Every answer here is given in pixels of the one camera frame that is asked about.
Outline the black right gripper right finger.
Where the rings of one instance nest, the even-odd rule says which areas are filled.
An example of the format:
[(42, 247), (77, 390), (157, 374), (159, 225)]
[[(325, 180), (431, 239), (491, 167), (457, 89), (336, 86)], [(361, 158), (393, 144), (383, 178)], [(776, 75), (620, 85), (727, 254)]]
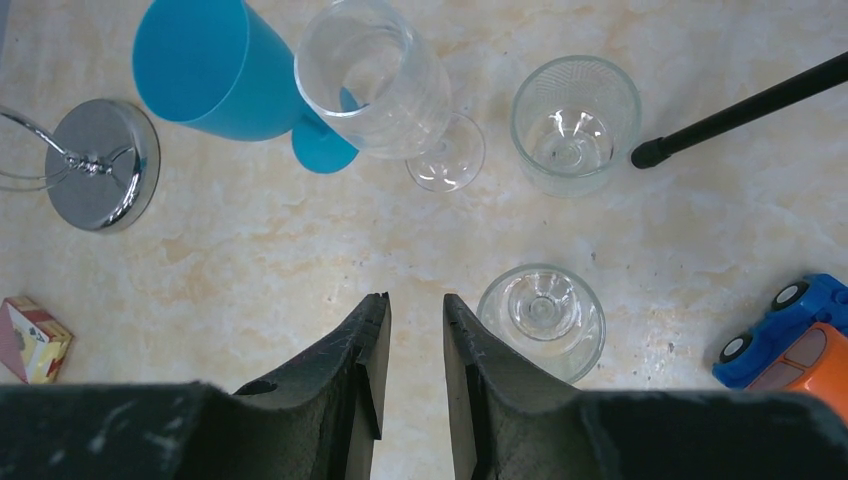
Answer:
[(847, 429), (793, 393), (581, 390), (443, 300), (459, 479), (843, 479)]

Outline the chrome wine glass rack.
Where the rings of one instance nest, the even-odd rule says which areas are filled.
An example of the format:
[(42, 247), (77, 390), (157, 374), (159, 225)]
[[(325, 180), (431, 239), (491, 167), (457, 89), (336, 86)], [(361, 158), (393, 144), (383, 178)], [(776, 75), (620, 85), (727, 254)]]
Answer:
[(45, 191), (56, 213), (86, 232), (112, 234), (145, 212), (155, 193), (161, 151), (155, 127), (138, 106), (98, 98), (67, 113), (54, 131), (7, 106), (1, 116), (45, 142), (40, 176), (1, 172), (3, 192)]

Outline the clear patterned wine glass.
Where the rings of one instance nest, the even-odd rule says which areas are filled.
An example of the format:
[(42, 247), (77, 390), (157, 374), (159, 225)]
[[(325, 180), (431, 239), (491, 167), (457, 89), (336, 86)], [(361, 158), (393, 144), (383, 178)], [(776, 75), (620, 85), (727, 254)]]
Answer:
[(510, 134), (520, 168), (542, 192), (579, 197), (601, 188), (630, 153), (642, 105), (631, 77), (591, 55), (551, 60), (518, 88)]

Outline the blue plastic wine glass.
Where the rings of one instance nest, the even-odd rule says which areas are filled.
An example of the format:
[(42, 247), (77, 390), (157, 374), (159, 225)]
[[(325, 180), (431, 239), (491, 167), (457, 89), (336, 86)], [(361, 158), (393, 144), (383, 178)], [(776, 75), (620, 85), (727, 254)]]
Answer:
[(153, 2), (132, 70), (143, 103), (166, 121), (236, 141), (290, 133), (296, 159), (319, 174), (358, 154), (306, 104), (293, 53), (245, 1)]

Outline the black tripod stand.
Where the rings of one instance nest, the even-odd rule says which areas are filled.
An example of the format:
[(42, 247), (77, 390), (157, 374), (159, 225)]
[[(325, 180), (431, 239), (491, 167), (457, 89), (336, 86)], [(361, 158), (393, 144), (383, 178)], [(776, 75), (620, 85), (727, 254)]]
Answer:
[(631, 164), (649, 169), (672, 155), (729, 132), (847, 81), (847, 53), (780, 82), (665, 137), (636, 147)]

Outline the clear tall wine glass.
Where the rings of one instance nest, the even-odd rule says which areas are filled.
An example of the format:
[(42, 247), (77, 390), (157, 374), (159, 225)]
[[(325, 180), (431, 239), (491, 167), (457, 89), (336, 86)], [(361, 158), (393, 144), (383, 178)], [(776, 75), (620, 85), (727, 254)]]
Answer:
[(359, 152), (402, 160), (424, 189), (471, 183), (481, 130), (453, 109), (448, 74), (418, 31), (385, 1), (336, 1), (305, 27), (294, 74), (306, 104)]

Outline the red triangular card box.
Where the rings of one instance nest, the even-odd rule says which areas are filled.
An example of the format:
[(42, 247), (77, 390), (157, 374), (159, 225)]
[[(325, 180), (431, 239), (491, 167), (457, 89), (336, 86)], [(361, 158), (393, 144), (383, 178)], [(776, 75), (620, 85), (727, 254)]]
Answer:
[(57, 381), (73, 334), (26, 296), (1, 302), (1, 363), (30, 385)]

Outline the blue orange toy block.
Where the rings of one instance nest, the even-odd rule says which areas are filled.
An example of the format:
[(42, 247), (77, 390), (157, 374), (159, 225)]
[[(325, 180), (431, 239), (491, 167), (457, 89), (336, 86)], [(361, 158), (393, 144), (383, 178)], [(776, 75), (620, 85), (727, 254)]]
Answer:
[(712, 375), (734, 390), (811, 395), (846, 420), (847, 286), (826, 273), (785, 286), (724, 345)]

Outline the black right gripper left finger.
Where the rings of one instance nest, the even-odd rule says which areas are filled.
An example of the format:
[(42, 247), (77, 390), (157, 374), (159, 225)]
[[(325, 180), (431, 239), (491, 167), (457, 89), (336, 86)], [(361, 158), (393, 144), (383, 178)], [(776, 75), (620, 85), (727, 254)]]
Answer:
[(366, 479), (382, 436), (391, 303), (229, 393), (203, 383), (1, 390), (5, 479)]

